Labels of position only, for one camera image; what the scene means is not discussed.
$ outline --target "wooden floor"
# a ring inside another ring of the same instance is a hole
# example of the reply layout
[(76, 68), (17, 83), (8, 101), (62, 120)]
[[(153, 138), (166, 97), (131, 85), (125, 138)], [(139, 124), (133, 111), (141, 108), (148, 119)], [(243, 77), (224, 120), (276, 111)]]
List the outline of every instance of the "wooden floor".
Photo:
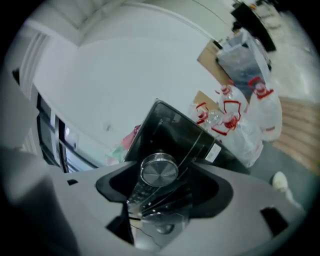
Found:
[(320, 105), (281, 97), (282, 133), (273, 145), (320, 175)]

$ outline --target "cable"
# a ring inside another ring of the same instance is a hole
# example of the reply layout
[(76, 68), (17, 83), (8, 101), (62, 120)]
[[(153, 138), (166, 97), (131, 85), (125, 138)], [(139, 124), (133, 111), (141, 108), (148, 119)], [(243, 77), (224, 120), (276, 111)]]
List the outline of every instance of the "cable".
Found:
[(144, 232), (141, 228), (138, 228), (138, 227), (136, 227), (136, 226), (134, 226), (134, 225), (131, 225), (131, 224), (130, 224), (130, 226), (132, 226), (132, 227), (136, 228), (137, 230), (140, 230), (140, 231), (141, 231), (142, 233), (144, 233), (146, 236), (151, 237), (152, 241), (153, 241), (157, 246), (159, 246), (159, 247), (160, 247), (160, 249), (162, 249), (162, 246), (161, 246), (160, 244), (156, 243), (156, 241), (155, 241), (155, 239), (154, 239), (154, 237), (153, 237), (153, 236), (151, 236), (151, 235), (147, 234), (147, 233), (146, 233), (146, 232)]

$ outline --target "metal lid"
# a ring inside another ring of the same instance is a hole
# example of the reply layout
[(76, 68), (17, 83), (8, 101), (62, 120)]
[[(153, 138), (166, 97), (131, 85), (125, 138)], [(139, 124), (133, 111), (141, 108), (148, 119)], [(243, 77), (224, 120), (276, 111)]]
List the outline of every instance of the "metal lid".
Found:
[(152, 187), (164, 187), (176, 180), (178, 166), (171, 155), (155, 153), (142, 161), (140, 176)]

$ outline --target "cardboard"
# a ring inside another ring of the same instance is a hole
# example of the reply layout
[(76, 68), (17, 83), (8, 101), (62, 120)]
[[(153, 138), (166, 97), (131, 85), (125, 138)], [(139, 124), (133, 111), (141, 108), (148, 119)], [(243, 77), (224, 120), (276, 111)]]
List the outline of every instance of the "cardboard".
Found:
[(229, 84), (230, 77), (223, 68), (216, 62), (219, 49), (211, 39), (198, 57), (198, 62), (208, 70), (221, 85)]
[(206, 103), (206, 107), (208, 108), (209, 112), (213, 111), (213, 110), (218, 110), (218, 111), (222, 112), (221, 109), (219, 109), (218, 103), (214, 102), (206, 94), (204, 94), (202, 91), (198, 90), (196, 96), (194, 97), (193, 103), (194, 104), (201, 104), (203, 102)]

